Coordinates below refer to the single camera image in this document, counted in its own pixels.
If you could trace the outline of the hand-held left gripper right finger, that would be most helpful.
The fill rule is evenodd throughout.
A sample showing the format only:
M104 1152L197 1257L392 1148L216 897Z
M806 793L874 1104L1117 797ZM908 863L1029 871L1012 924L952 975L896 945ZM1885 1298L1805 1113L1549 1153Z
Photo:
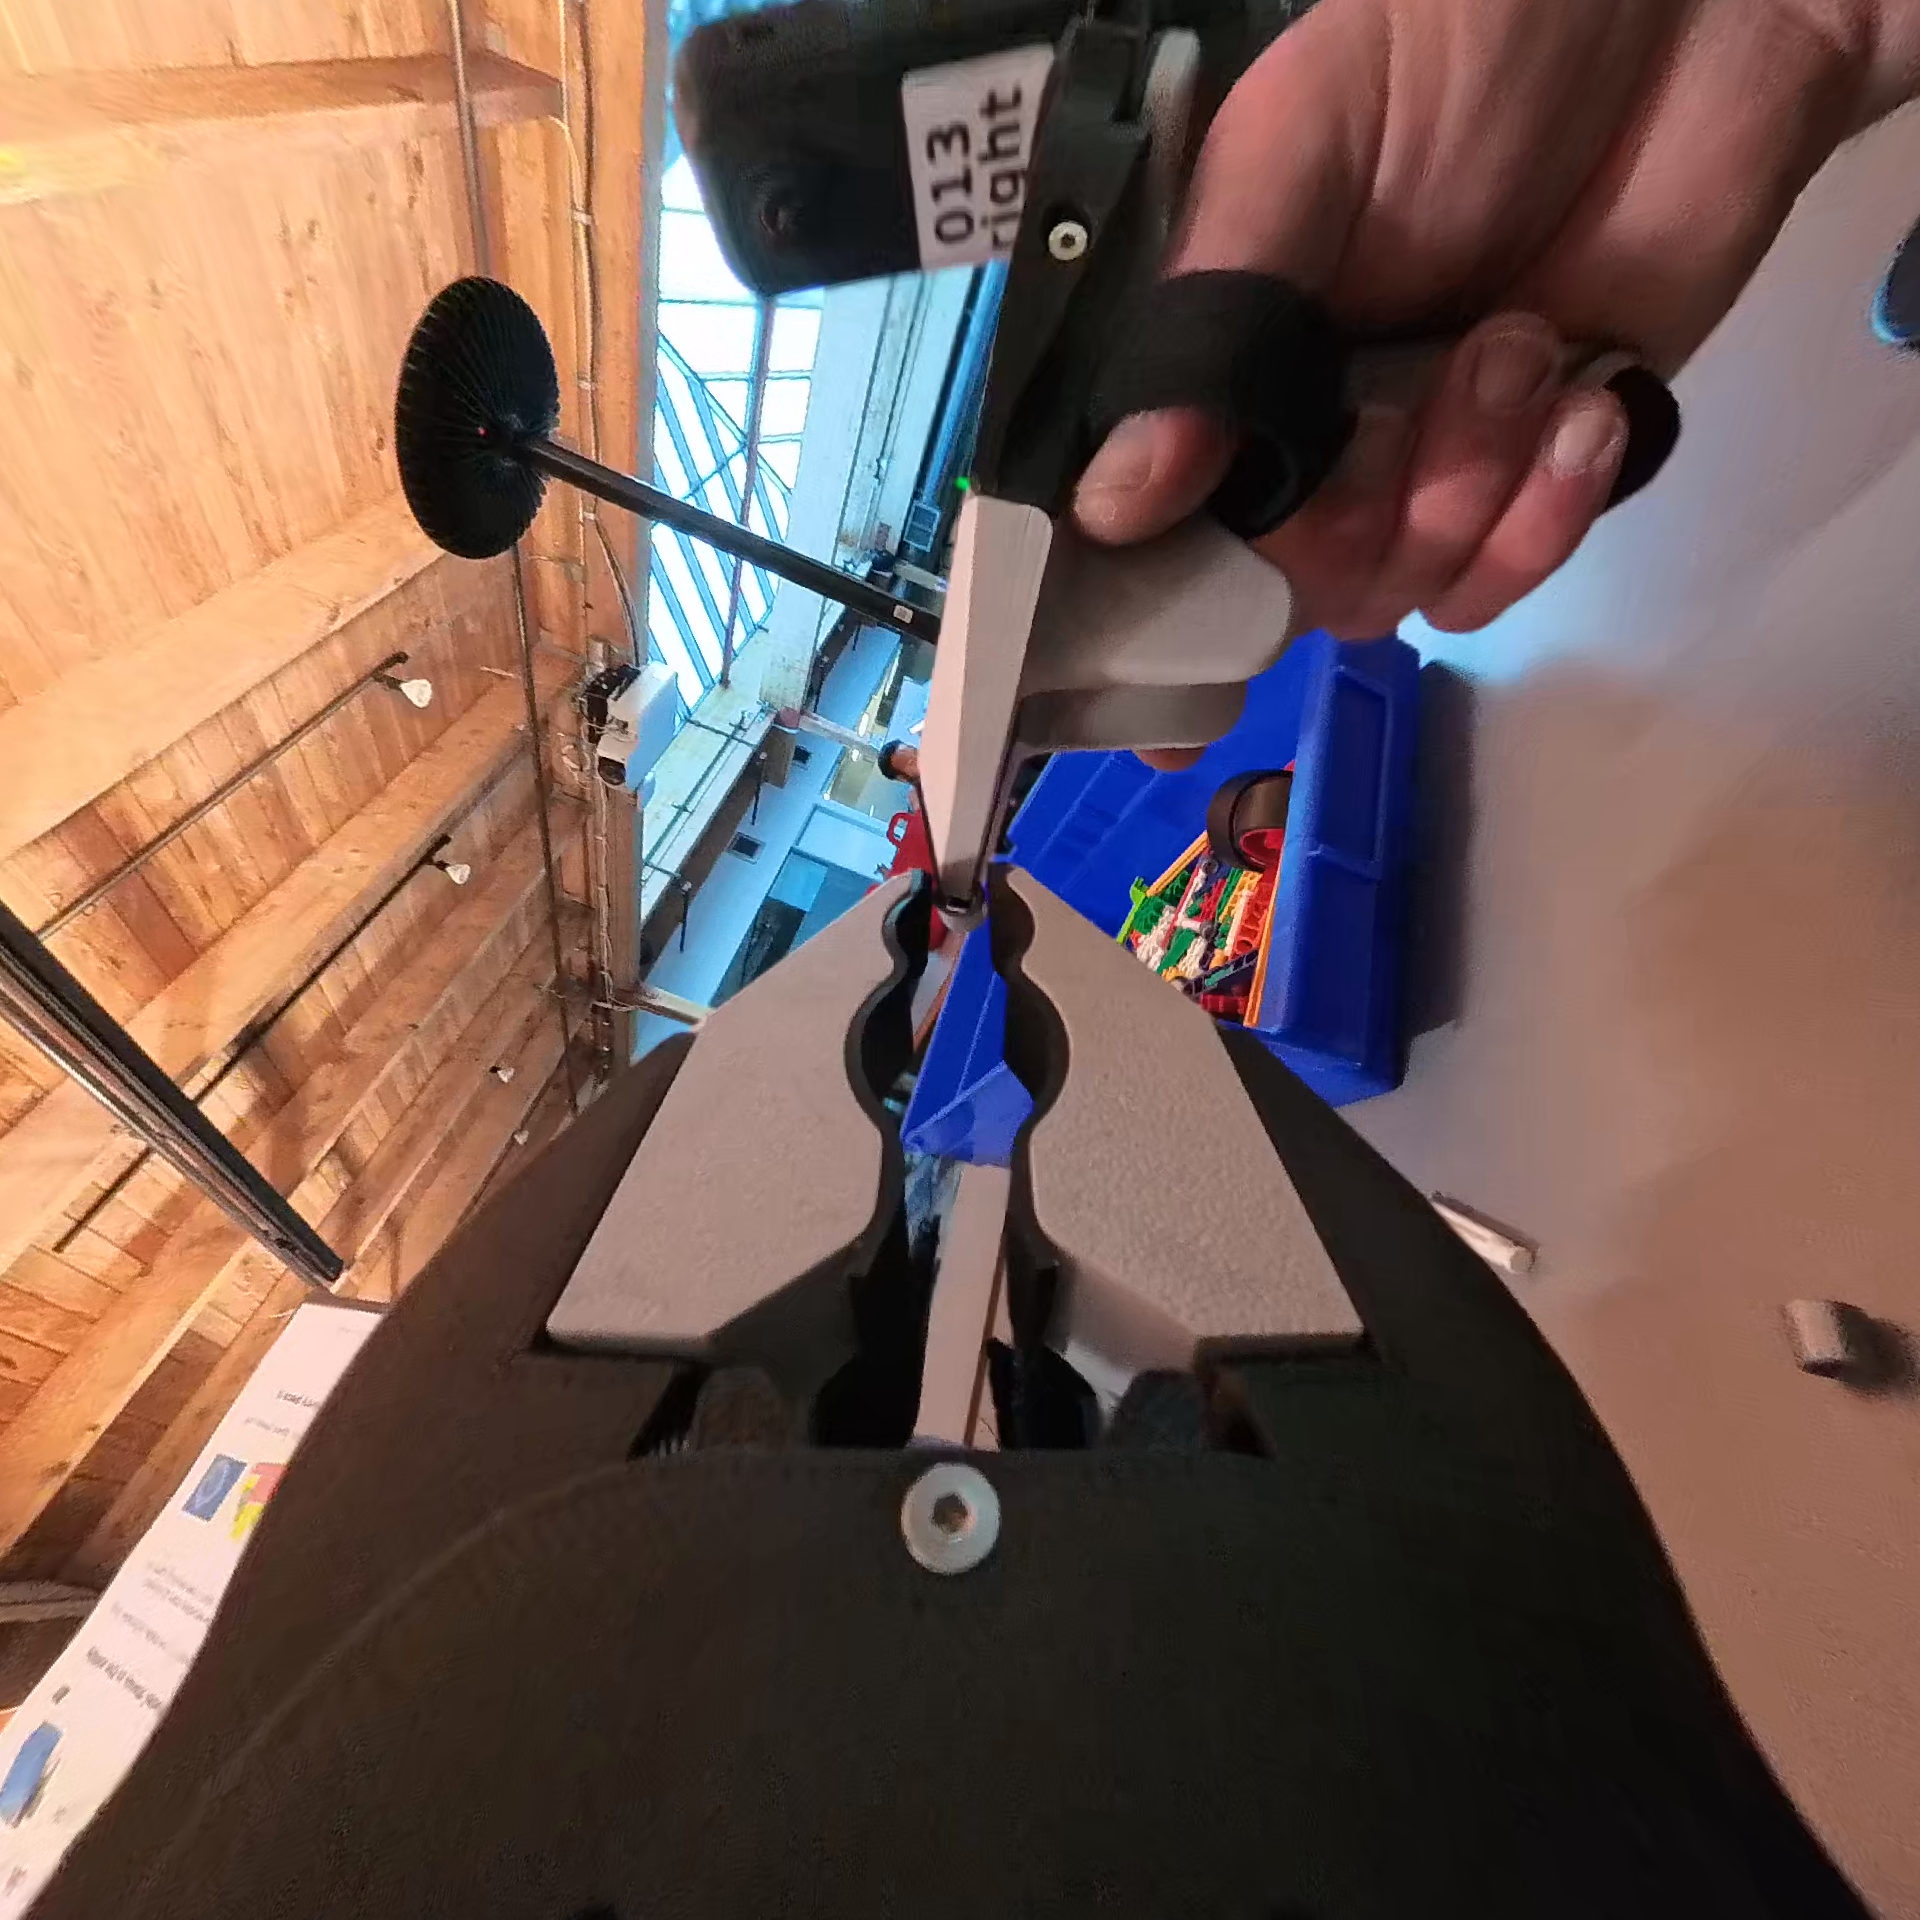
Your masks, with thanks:
M987 1342L1002 1448L1268 1448L1250 1372L1361 1314L1217 1021L1021 868L990 879L1027 1092Z

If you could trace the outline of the red tote bag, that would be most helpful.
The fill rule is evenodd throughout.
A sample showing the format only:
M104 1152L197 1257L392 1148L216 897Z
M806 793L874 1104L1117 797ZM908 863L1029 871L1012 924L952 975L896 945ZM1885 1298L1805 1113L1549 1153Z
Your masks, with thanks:
M908 802L886 822L886 840L893 850L886 878L904 873L922 873L928 878L928 888L938 888L938 861L932 860L923 809L916 799ZM928 910L928 952L944 948L949 924L941 908L934 903Z

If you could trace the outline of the black pleated disc on pole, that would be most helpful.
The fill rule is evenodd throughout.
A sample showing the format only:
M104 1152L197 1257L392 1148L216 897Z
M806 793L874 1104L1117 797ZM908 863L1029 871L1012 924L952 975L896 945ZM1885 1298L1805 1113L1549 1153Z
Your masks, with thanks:
M544 325L514 287L461 276L425 306L400 358L393 450L419 529L458 559L506 554L534 524L548 481L661 524L870 626L934 645L941 618L717 514L568 447L561 373Z

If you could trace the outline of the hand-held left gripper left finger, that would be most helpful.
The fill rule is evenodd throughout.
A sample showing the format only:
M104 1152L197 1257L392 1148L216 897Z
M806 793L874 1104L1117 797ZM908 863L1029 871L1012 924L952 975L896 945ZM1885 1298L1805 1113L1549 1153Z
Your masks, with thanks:
M766 1374L819 1441L914 1423L928 1271L886 1096L910 1065L930 879L885 879L689 1042L547 1337Z

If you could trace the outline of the printed instruction sheet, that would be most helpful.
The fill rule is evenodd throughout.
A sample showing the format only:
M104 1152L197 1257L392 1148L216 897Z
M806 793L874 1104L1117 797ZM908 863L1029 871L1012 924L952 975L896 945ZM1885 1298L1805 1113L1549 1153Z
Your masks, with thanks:
M309 1425L379 1318L305 1303L2 1733L2 1914L26 1914L174 1703Z

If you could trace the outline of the white plastic rod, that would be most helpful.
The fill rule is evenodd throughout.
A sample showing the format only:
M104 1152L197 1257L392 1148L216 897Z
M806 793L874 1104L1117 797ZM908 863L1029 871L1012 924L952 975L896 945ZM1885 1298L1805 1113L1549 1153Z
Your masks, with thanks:
M1525 1278L1537 1268L1539 1246L1532 1238L1510 1232L1488 1213L1477 1212L1442 1191L1432 1191L1429 1204L1446 1220L1454 1236L1470 1246L1474 1255L1494 1271L1509 1278Z

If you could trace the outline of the blue plastic bin white tag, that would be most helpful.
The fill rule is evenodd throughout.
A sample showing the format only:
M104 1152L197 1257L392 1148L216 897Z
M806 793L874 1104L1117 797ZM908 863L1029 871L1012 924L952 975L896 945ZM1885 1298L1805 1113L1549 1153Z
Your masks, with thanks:
M1136 881L1202 840L1217 790L1292 768L1277 942L1252 1034L1330 1108L1401 1080L1401 957L1421 663L1395 637L1297 640L1185 773L1129 752L1048 761L1005 860L1116 937Z

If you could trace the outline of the pile of colourful construction pieces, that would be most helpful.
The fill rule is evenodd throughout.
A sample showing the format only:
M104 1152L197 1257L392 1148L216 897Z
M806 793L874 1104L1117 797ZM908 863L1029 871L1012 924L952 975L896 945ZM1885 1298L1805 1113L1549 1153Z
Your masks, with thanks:
M1284 832L1254 826L1227 854L1204 833L1155 879L1131 884L1116 943L1218 1023L1261 1005Z

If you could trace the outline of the white ceiling device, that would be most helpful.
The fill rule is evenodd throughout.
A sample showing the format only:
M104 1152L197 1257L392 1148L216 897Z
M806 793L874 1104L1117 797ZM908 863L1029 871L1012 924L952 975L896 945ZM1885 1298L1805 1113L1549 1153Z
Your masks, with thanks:
M681 681L662 663L611 663L580 692L588 773L645 797L661 754L681 730Z

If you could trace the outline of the black toy wheel red hub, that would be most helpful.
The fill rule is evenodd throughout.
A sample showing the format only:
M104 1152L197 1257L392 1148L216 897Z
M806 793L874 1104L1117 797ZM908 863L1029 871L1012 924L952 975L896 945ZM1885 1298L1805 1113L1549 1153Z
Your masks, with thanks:
M1294 765L1234 773L1206 806L1206 853L1244 873L1275 873L1283 861Z

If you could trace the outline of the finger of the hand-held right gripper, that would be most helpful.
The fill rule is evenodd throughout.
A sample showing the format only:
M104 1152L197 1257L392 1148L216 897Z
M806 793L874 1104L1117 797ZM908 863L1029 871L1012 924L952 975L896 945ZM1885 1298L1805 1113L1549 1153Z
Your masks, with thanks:
M998 836L1002 781L1051 519L968 495L956 524L941 636L918 745L918 799L940 900L979 900Z

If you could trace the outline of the black ceiling rail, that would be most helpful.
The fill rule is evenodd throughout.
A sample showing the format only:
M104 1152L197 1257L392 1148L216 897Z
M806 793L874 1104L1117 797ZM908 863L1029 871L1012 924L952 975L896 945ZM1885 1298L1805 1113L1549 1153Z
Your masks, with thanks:
M331 1289L346 1261L251 1161L221 1135L201 1108L162 1071L80 980L2 908L4 1021L65 1077L80 1086L112 1121L161 1153L219 1208L305 1281Z

